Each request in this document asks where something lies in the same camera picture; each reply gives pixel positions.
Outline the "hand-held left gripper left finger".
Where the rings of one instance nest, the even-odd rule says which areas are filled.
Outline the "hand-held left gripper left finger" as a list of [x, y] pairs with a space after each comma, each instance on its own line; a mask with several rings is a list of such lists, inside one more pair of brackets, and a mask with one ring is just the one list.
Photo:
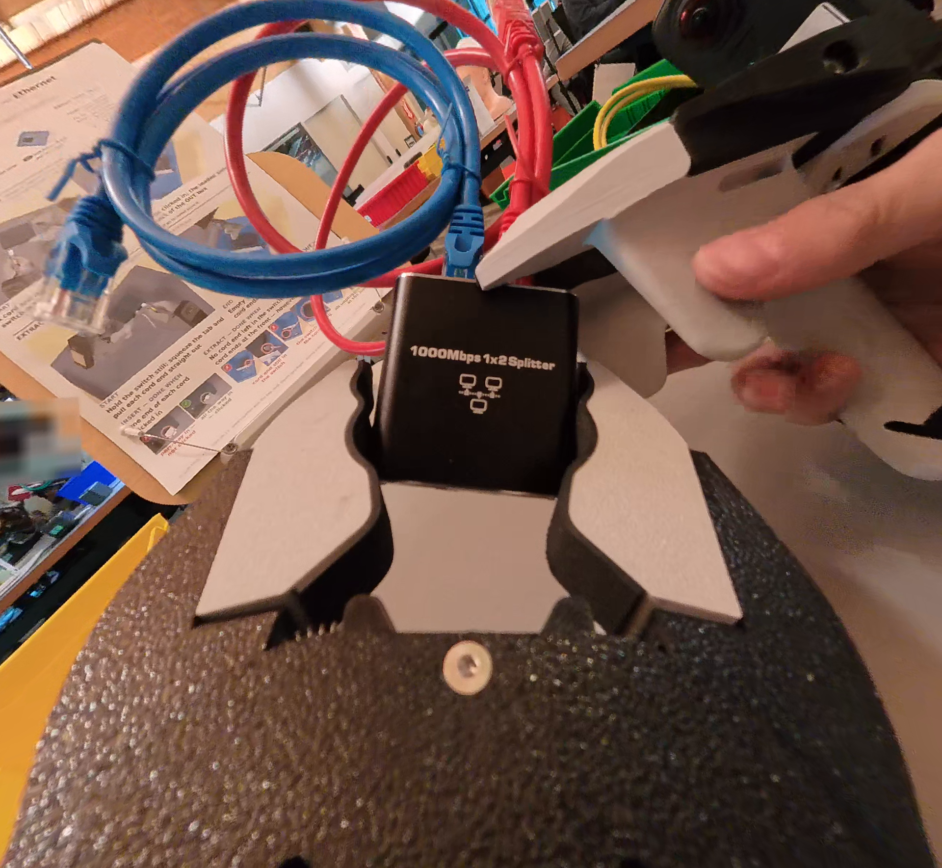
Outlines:
[[296, 626], [340, 622], [393, 562], [372, 449], [372, 367], [347, 361], [256, 439], [195, 616], [275, 611]]

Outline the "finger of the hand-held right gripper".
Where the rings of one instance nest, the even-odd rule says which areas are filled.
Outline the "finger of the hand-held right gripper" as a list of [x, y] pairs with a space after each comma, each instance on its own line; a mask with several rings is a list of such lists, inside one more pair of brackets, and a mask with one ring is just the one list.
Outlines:
[[743, 187], [769, 160], [764, 148], [694, 176], [675, 126], [657, 124], [521, 214], [479, 262], [477, 283], [493, 289], [592, 248], [696, 354], [747, 356], [767, 337], [761, 309], [705, 290], [692, 258], [717, 230], [723, 184]]

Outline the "black ethernet splitter box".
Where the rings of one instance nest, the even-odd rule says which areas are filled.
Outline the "black ethernet splitter box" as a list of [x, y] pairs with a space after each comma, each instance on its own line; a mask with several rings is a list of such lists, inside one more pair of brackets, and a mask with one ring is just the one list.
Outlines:
[[568, 290], [402, 275], [373, 424], [381, 480], [556, 496], [575, 454], [578, 317]]

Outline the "green plastic bin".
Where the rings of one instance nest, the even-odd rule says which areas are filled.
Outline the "green plastic bin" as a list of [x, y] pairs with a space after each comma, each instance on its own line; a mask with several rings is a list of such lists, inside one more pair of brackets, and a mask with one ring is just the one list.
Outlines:
[[674, 109], [697, 95], [695, 90], [687, 88], [676, 91], [658, 90], [637, 97], [609, 117], [607, 142], [600, 150], [596, 150], [594, 142], [595, 119], [609, 95], [594, 97], [553, 137], [551, 188], [559, 187], [578, 171], [601, 158], [606, 150], [669, 116]]

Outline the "printed instruction sheet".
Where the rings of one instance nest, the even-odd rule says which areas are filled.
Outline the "printed instruction sheet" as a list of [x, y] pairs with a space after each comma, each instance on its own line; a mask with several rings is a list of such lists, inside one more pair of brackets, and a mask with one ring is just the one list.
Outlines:
[[74, 399], [83, 420], [139, 467], [160, 495], [182, 493], [218, 452], [243, 442], [345, 356], [315, 322], [308, 295], [221, 295], [163, 269], [124, 229], [125, 260], [102, 302], [79, 301], [88, 332], [57, 316], [47, 259], [68, 218], [99, 185], [99, 158], [69, 164], [109, 135], [134, 67], [95, 43], [2, 88], [2, 360], [33, 385]]

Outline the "wood-edged office table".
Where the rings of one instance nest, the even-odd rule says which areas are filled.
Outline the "wood-edged office table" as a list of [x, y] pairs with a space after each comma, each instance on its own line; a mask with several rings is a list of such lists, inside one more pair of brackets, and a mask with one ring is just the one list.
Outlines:
[[556, 76], [565, 82], [583, 68], [653, 22], [665, 0], [628, 0], [564, 53], [556, 63]]

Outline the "person's right hand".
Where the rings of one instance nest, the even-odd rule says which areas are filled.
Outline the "person's right hand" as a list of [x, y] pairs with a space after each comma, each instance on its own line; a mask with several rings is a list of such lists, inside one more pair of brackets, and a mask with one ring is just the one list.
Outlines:
[[[940, 363], [941, 133], [867, 179], [713, 241], [692, 268], [716, 296], [761, 302], [861, 277]], [[764, 346], [736, 367], [732, 389], [750, 411], [821, 425], [838, 418], [860, 377], [849, 356]]]

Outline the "wooden instruction board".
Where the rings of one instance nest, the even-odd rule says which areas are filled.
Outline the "wooden instruction board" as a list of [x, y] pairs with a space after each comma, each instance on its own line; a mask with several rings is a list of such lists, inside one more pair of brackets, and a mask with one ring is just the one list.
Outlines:
[[[312, 215], [323, 214], [331, 191], [315, 172], [298, 160], [278, 153], [251, 153], [248, 160], [256, 168], [265, 172], [269, 179], [278, 183]], [[298, 378], [291, 381], [288, 388], [271, 404], [261, 408], [235, 437], [237, 450], [252, 448], [277, 414], [283, 412], [290, 403], [347, 359], [348, 356], [331, 346], [329, 351], [323, 353], [314, 363], [303, 367]], [[14, 396], [28, 401], [53, 397], [51, 391], [7, 354], [1, 356], [1, 383]], [[109, 472], [123, 481], [130, 491], [160, 504], [183, 504], [194, 501], [206, 489], [209, 482], [218, 475], [223, 463], [233, 454], [231, 450], [223, 450], [221, 454], [212, 456], [186, 485], [182, 486], [178, 492], [172, 493], [160, 485], [157, 479], [122, 446], [114, 443], [92, 423], [81, 421], [80, 437], [82, 448], [95, 461], [101, 463]]]

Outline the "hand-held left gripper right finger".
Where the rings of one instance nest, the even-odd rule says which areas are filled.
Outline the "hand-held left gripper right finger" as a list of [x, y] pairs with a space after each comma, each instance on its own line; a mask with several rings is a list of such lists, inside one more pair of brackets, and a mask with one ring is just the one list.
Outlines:
[[687, 442], [595, 361], [580, 370], [576, 454], [548, 528], [548, 565], [610, 635], [655, 611], [733, 625], [743, 611]]

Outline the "red parts tray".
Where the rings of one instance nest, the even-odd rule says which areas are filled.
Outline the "red parts tray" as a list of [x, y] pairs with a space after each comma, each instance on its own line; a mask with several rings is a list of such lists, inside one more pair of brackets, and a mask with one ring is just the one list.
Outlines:
[[436, 181], [437, 178], [427, 175], [417, 164], [411, 165], [369, 199], [362, 200], [356, 209], [371, 226], [381, 228]]

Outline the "yellow plastic bin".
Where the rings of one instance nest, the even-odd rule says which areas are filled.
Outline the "yellow plastic bin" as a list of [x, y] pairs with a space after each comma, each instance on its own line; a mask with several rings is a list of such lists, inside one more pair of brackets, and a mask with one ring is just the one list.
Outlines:
[[1, 666], [1, 853], [6, 853], [37, 744], [77, 655], [107, 606], [169, 530], [153, 516]]

